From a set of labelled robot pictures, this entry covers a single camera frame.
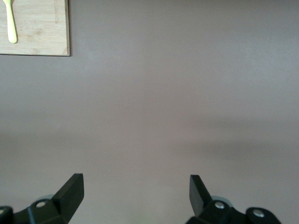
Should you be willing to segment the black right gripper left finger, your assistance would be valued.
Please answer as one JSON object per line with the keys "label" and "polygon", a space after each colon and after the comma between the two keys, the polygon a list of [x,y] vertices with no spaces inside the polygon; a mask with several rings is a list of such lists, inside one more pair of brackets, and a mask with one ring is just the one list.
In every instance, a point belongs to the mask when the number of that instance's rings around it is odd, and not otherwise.
{"label": "black right gripper left finger", "polygon": [[73,174],[51,198],[33,202],[14,212],[10,206],[0,207],[2,224],[67,224],[84,199],[84,176]]}

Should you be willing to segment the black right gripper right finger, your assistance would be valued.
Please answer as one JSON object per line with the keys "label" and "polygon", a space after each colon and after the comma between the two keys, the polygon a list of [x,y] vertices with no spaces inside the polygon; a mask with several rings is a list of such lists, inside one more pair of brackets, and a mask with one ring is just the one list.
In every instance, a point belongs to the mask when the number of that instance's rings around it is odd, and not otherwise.
{"label": "black right gripper right finger", "polygon": [[213,198],[199,175],[190,175],[189,199],[194,212],[188,224],[279,224],[269,210],[250,207],[243,214],[222,198]]}

